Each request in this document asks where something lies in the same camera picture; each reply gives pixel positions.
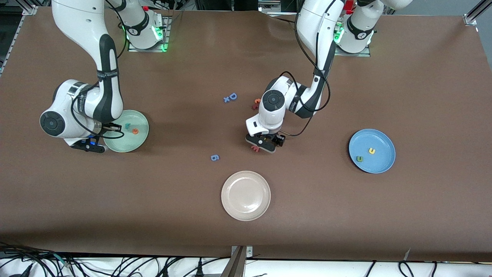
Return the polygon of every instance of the blue plate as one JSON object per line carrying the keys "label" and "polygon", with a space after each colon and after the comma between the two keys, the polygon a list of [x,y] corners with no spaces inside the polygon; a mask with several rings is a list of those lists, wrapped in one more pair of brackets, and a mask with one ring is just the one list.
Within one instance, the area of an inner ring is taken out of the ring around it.
{"label": "blue plate", "polygon": [[348,144],[350,158],[360,169],[368,173],[383,173],[395,162],[395,146],[384,133],[364,129],[355,133]]}

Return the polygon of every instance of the green plate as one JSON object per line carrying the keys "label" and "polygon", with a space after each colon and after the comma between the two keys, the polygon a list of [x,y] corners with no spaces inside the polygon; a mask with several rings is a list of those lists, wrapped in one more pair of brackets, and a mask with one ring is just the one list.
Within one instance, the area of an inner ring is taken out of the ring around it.
{"label": "green plate", "polygon": [[[130,152],[138,147],[140,147],[147,139],[149,134],[149,122],[147,118],[140,112],[135,110],[124,110],[121,116],[113,121],[113,123],[122,126],[122,132],[124,136],[117,139],[104,139],[104,143],[109,149],[124,153]],[[133,129],[138,129],[138,134],[133,134]],[[121,136],[117,132],[107,132],[104,134],[105,137],[118,137]]]}

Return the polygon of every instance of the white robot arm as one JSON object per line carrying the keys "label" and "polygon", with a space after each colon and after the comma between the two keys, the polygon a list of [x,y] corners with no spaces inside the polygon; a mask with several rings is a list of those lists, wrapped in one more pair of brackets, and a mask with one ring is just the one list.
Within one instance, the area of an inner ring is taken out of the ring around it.
{"label": "white robot arm", "polygon": [[[158,42],[150,15],[138,0],[109,0],[122,17],[134,45],[149,48]],[[62,138],[72,148],[102,153],[97,144],[106,131],[120,131],[111,124],[123,111],[118,59],[113,39],[104,23],[104,0],[53,0],[57,27],[94,60],[98,87],[74,79],[56,88],[53,103],[40,117],[41,128]],[[96,142],[88,139],[95,137]]]}
{"label": "white robot arm", "polygon": [[301,118],[311,118],[321,104],[324,80],[335,56],[334,31],[343,9],[342,0],[306,0],[298,15],[296,29],[302,42],[316,57],[311,87],[285,76],[270,82],[260,102],[258,114],[246,120],[246,141],[274,153],[285,139],[277,133],[285,110]]}
{"label": "white robot arm", "polygon": [[384,5],[399,10],[407,7],[412,0],[359,0],[352,14],[343,17],[345,33],[338,46],[348,53],[359,53],[370,44],[379,17],[383,14]]}

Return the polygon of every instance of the plate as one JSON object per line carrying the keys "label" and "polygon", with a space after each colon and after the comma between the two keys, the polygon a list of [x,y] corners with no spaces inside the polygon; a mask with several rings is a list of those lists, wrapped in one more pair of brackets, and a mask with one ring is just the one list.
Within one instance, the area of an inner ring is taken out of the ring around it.
{"label": "plate", "polygon": [[230,176],[222,187],[225,211],[240,221],[251,221],[262,216],[270,205],[270,187],[258,173],[240,171]]}
{"label": "plate", "polygon": [[[109,149],[123,153],[130,152],[140,147],[149,134],[149,122],[147,118],[138,111],[127,109],[124,110],[121,116],[113,121],[113,123],[122,126],[122,132],[124,136],[117,139],[104,139],[104,143]],[[134,134],[133,129],[138,129],[138,133]],[[106,132],[105,137],[118,137],[121,136],[117,132]]]}
{"label": "plate", "polygon": [[395,163],[395,146],[383,132],[363,129],[355,133],[348,144],[350,158],[368,173],[383,173]]}

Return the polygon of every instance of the brown table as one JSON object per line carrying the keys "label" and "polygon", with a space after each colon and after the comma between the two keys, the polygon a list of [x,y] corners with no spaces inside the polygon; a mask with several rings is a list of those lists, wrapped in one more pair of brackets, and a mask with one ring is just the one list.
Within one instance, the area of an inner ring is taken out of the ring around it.
{"label": "brown table", "polygon": [[[115,16],[107,22],[121,47]],[[461,17],[383,16],[377,29],[372,57],[336,57],[330,104],[271,155],[251,151],[245,120],[282,71],[311,82],[291,27],[259,12],[185,12],[167,53],[119,60],[125,108],[147,116],[147,141],[100,155],[39,126],[61,82],[95,81],[89,55],[40,8],[0,78],[0,239],[76,252],[227,255],[247,244],[266,258],[400,260],[411,248],[413,260],[490,261],[492,74],[478,34]],[[288,114],[284,129],[304,124]],[[364,128],[396,146],[384,174],[348,156]],[[252,222],[220,202],[242,170],[272,191]]]}

